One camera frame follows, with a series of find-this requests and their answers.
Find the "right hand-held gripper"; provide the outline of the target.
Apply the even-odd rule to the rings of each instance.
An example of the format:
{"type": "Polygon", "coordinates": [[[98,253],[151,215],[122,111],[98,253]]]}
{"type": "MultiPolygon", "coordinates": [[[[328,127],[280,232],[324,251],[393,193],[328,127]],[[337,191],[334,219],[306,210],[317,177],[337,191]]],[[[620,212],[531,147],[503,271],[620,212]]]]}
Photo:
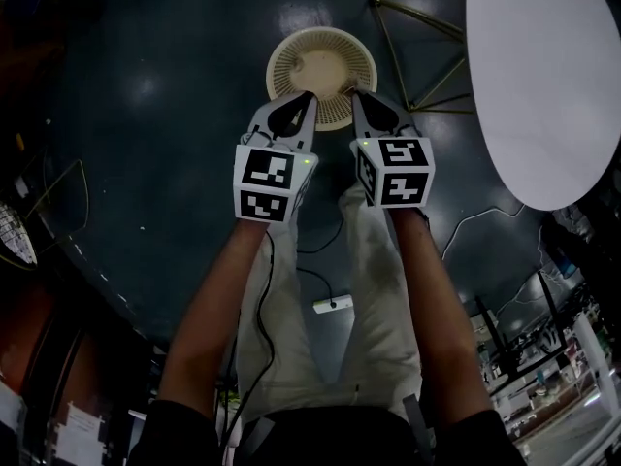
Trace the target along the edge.
{"type": "Polygon", "coordinates": [[[357,139],[350,143],[355,177],[367,204],[377,208],[422,208],[435,176],[431,141],[418,137],[410,113],[373,92],[351,97],[357,139]],[[413,129],[412,136],[403,131],[413,129]]]}

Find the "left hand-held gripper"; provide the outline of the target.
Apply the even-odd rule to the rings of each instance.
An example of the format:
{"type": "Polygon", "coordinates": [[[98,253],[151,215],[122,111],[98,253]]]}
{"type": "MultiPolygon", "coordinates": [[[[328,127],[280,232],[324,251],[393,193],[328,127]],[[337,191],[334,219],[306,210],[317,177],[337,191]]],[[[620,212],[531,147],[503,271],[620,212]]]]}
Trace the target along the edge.
{"type": "Polygon", "coordinates": [[[302,90],[280,96],[255,112],[249,133],[236,147],[237,218],[287,222],[301,206],[318,164],[311,152],[317,109],[316,96],[302,90]]]}

